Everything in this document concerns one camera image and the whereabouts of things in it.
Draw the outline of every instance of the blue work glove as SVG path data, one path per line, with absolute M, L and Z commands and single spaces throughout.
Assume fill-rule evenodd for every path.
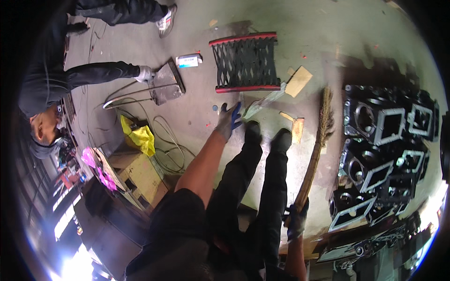
M 217 127 L 214 129 L 218 133 L 220 133 L 226 141 L 231 137 L 231 132 L 242 125 L 241 121 L 236 122 L 237 119 L 241 118 L 239 114 L 239 110 L 241 109 L 241 102 L 235 104 L 229 110 L 226 110 L 227 104 L 222 104 L 222 108 L 219 113 L 219 123 Z
M 297 211 L 297 207 L 294 204 L 290 205 L 289 208 L 286 208 L 286 211 L 288 211 L 289 214 L 283 215 L 283 221 L 286 221 L 288 217 L 291 217 L 291 222 L 288 226 L 288 243 L 291 243 L 292 240 L 295 240 L 303 235 L 308 209 L 309 198 L 306 200 L 301 212 Z

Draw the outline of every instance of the concrete floor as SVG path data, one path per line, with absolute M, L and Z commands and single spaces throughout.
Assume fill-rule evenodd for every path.
M 218 22 L 209 27 L 209 22 Z M 99 35 L 105 23 L 90 19 L 92 30 Z M 107 26 L 102 39 L 97 40 L 91 62 L 125 61 L 135 65 L 159 67 L 170 57 L 201 51 L 203 64 L 197 68 L 181 69 L 186 95 L 156 106 L 152 101 L 126 106 L 135 116 L 152 120 L 163 116 L 175 132 L 180 144 L 198 153 L 217 124 L 213 105 L 234 104 L 238 93 L 216 94 L 216 66 L 208 42 L 242 32 L 276 31 L 275 65 L 278 77 L 289 79 L 289 67 L 304 66 L 314 76 L 296 98 L 284 95 L 269 108 L 253 116 L 261 124 L 264 154 L 250 184 L 243 203 L 257 209 L 264 180 L 264 166 L 268 143 L 281 127 L 290 127 L 287 119 L 278 115 L 284 111 L 294 117 L 304 117 L 305 127 L 301 144 L 288 151 L 288 204 L 294 200 L 303 181 L 315 142 L 318 122 L 319 96 L 325 85 L 334 92 L 335 133 L 322 151 L 310 192 L 310 211 L 306 222 L 305 239 L 327 232 L 331 218 L 328 198 L 334 189 L 338 159 L 342 149 L 342 95 L 344 84 L 374 85 L 380 76 L 398 78 L 399 83 L 413 79 L 420 88 L 437 98 L 441 112 L 447 110 L 443 84 L 432 55 L 414 24 L 401 11 L 381 0 L 262 0 L 210 1 L 185 0 L 178 3 L 178 12 L 171 34 L 161 40 L 153 23 Z M 71 38 L 66 68 L 87 62 L 90 32 Z M 88 94 L 81 88 L 72 91 L 76 118 L 72 128 L 81 148 L 91 145 L 113 150 L 120 140 L 121 128 L 116 112 L 97 105 L 116 89 L 130 83 L 119 79 L 89 86 Z M 244 93 L 245 105 L 267 95 L 268 92 Z M 155 128 L 162 136 L 162 130 Z M 88 141 L 88 131 L 92 136 Z M 225 165 L 240 151 L 243 127 L 229 140 L 223 153 L 217 186 Z M 166 146 L 158 139 L 156 147 Z M 439 143 L 430 143 L 432 157 L 423 184 L 417 186 L 416 197 L 404 216 L 414 212 L 441 184 Z M 282 231 L 282 247 L 286 232 Z

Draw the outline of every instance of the straw broom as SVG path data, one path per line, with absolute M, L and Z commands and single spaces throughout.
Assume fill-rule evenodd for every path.
M 306 174 L 301 184 L 300 190 L 298 191 L 297 197 L 295 198 L 294 205 L 300 212 L 306 203 L 309 191 L 311 190 L 312 181 L 314 179 L 315 172 L 317 170 L 317 164 L 320 159 L 320 151 L 325 147 L 325 143 L 334 133 L 331 129 L 334 125 L 333 110 L 331 109 L 331 99 L 333 98 L 333 93 L 329 87 L 325 87 L 320 101 L 320 116 L 319 116 L 319 126 L 317 128 L 317 134 L 315 137 L 314 149 L 312 151 L 311 159 L 308 164 L 308 169 L 306 169 Z M 286 219 L 284 226 L 288 227 L 290 222 L 290 217 Z

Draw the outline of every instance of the black mesh mat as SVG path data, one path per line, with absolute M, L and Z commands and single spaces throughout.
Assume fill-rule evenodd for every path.
M 211 41 L 217 65 L 216 92 L 279 90 L 274 63 L 275 33 Z

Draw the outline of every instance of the man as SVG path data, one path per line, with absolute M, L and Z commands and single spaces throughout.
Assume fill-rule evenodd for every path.
M 242 151 L 227 164 L 212 196 L 220 158 L 236 120 L 240 103 L 226 110 L 219 124 L 150 218 L 148 243 L 126 268 L 134 280 L 306 280 L 302 233 L 308 204 L 299 214 L 289 208 L 288 257 L 278 265 L 282 217 L 287 202 L 286 151 L 291 132 L 281 129 L 271 142 L 259 212 L 245 233 L 239 231 L 236 209 L 262 155 L 259 124 L 251 121 Z
M 110 25 L 119 23 L 157 22 L 159 35 L 166 37 L 173 27 L 177 6 L 163 6 L 154 0 L 79 1 L 71 13 L 101 18 Z M 82 85 L 109 82 L 117 78 L 151 81 L 154 73 L 148 66 L 133 66 L 124 62 L 90 63 L 64 71 L 64 42 L 71 26 L 67 13 L 55 15 L 50 27 L 37 43 L 19 95 L 19 107 L 31 127 L 31 152 L 45 158 L 54 151 L 60 134 L 61 121 L 57 103 L 70 91 Z

